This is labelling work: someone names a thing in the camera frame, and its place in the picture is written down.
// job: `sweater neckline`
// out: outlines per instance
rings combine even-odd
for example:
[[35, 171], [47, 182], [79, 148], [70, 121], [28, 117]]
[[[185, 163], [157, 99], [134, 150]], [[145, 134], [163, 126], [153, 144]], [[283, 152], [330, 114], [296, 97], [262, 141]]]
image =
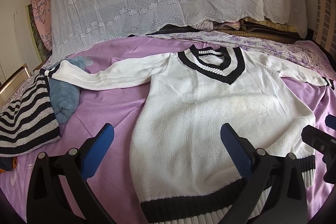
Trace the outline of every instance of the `sweater neckline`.
[[[231, 85], [245, 70], [245, 61], [239, 47], [212, 47], [197, 49], [195, 45], [183, 52], [177, 53], [180, 61], [187, 67], [200, 72], [212, 79]], [[220, 65], [206, 63], [200, 59], [204, 56], [216, 56], [224, 59]]]

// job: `silver bolt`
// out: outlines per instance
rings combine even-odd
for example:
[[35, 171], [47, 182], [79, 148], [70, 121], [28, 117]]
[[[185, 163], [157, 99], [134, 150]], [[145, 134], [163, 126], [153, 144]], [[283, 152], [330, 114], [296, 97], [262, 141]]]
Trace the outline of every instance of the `silver bolt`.
[[288, 153], [288, 156], [291, 160], [295, 160], [296, 156], [293, 153]]
[[38, 157], [39, 159], [43, 159], [43, 158], [45, 157], [45, 153], [44, 153], [44, 152], [41, 152], [41, 153], [39, 153], [39, 154], [37, 155], [37, 157]]
[[264, 156], [264, 155], [266, 155], [266, 151], [263, 150], [262, 148], [258, 148], [257, 149], [257, 154], [260, 155], [260, 156]]
[[74, 156], [74, 155], [76, 155], [77, 154], [77, 152], [78, 152], [78, 149], [77, 148], [71, 148], [70, 150], [69, 150], [69, 155], [72, 155], [72, 156]]

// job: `sweater's left sleeve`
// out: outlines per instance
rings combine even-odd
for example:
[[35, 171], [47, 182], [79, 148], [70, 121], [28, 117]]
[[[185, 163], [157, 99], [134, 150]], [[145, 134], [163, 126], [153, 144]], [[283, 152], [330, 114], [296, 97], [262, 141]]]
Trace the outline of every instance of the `sweater's left sleeve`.
[[321, 76], [316, 71], [302, 67], [291, 61], [275, 56], [270, 56], [261, 52], [248, 52], [251, 59], [267, 69], [276, 72], [280, 77], [290, 77], [301, 82], [307, 82], [315, 86], [330, 86], [335, 89], [334, 81]]
[[143, 58], [129, 58], [94, 74], [87, 73], [64, 60], [53, 69], [41, 69], [40, 73], [87, 90], [129, 88], [148, 83], [152, 75], [163, 72], [169, 57], [168, 52]]

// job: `blue fleece fabric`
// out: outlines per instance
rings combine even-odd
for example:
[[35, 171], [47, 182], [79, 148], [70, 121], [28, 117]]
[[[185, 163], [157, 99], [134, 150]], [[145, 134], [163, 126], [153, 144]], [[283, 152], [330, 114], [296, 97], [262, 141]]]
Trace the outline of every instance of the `blue fleece fabric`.
[[[67, 59], [69, 63], [85, 69], [85, 60], [79, 56], [74, 59]], [[49, 69], [55, 67], [60, 62], [54, 64]], [[59, 124], [66, 123], [74, 114], [79, 104], [79, 87], [69, 83], [49, 78], [50, 101]]]

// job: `blue gripper pad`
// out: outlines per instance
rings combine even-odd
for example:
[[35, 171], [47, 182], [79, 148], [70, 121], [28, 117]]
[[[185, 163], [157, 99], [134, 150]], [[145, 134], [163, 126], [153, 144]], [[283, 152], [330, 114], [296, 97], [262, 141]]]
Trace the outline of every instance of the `blue gripper pad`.
[[228, 123], [222, 125], [220, 129], [220, 139], [228, 151], [239, 174], [243, 178], [251, 179], [253, 176], [253, 161], [240, 144], [240, 137]]
[[97, 138], [86, 156], [82, 160], [81, 174], [84, 180], [93, 177], [98, 169], [99, 164], [103, 160], [107, 150], [114, 139], [114, 128], [110, 124], [106, 124], [104, 131]]
[[329, 114], [325, 118], [325, 125], [333, 130], [336, 130], [336, 117]]

